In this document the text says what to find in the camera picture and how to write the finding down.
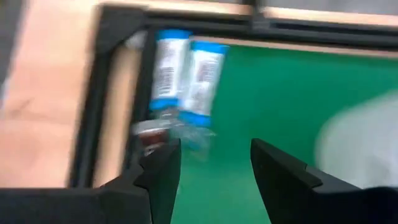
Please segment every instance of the white label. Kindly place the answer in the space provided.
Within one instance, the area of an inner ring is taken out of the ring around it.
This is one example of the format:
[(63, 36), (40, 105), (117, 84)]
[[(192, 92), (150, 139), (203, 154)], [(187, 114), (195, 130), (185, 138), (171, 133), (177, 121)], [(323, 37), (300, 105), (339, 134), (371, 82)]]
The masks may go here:
[(188, 39), (158, 42), (152, 98), (176, 98)]
[(223, 55), (202, 50), (196, 50), (192, 54), (189, 87), (182, 102), (182, 109), (209, 116), (220, 79)]

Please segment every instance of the green surface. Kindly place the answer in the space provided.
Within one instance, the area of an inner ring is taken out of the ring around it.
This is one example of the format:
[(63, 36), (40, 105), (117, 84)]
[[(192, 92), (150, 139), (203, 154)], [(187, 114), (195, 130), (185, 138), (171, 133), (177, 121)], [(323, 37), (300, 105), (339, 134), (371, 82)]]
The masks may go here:
[(396, 60), (231, 47), (213, 106), (208, 157), (183, 150), (173, 224), (269, 223), (252, 173), (252, 138), (314, 165), (322, 125), (398, 89)]

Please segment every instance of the small bottle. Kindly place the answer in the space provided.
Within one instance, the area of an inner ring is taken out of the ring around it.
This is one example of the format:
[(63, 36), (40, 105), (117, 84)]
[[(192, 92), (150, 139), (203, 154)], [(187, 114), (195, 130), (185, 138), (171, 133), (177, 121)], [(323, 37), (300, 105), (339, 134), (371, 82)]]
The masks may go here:
[(178, 115), (179, 85), (191, 32), (169, 29), (158, 33), (150, 109), (157, 119), (172, 122)]
[(169, 141), (168, 124), (160, 119), (147, 120), (134, 126), (133, 134), (138, 135), (143, 146), (141, 156), (149, 156)]
[(187, 88), (180, 105), (178, 127), (182, 141), (192, 149), (208, 149), (211, 108), (228, 46), (206, 41), (193, 43)]

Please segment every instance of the blue cap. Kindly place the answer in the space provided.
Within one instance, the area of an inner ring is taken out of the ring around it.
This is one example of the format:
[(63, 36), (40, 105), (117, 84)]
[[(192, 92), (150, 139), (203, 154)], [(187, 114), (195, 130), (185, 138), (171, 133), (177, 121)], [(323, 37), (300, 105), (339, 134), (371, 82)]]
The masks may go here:
[(149, 104), (149, 109), (151, 110), (161, 110), (171, 106), (177, 106), (178, 99), (176, 98), (163, 98), (152, 100)]
[(178, 116), (182, 121), (197, 127), (210, 127), (211, 118), (207, 115), (196, 114), (188, 111), (181, 111)]
[(193, 50), (203, 50), (206, 52), (225, 54), (228, 50), (227, 45), (217, 44), (209, 41), (195, 41), (193, 43)]
[(189, 36), (191, 34), (192, 34), (192, 32), (186, 31), (186, 30), (178, 30), (178, 29), (161, 30), (157, 34), (157, 40), (163, 40), (163, 39), (189, 39)]

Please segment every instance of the wooden table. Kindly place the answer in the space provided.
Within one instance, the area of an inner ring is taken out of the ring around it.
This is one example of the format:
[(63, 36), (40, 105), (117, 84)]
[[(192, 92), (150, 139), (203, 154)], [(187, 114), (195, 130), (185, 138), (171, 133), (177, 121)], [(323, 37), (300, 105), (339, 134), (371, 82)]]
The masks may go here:
[[(80, 119), (80, 103), (91, 62), (91, 40), (100, 0), (27, 2), (14, 52), (9, 89), (0, 118), (0, 186), (64, 187)], [(118, 0), (149, 10), (249, 14), (238, 4), (199, 1)], [(267, 8), (269, 16), (359, 24), (398, 26), (398, 16)], [(231, 43), (235, 40), (217, 41)], [(329, 51), (343, 54), (397, 54), (278, 43), (240, 41), (244, 45)], [(106, 109), (102, 150), (95, 185), (117, 176), (123, 157), (131, 95), (139, 52), (120, 48)]]

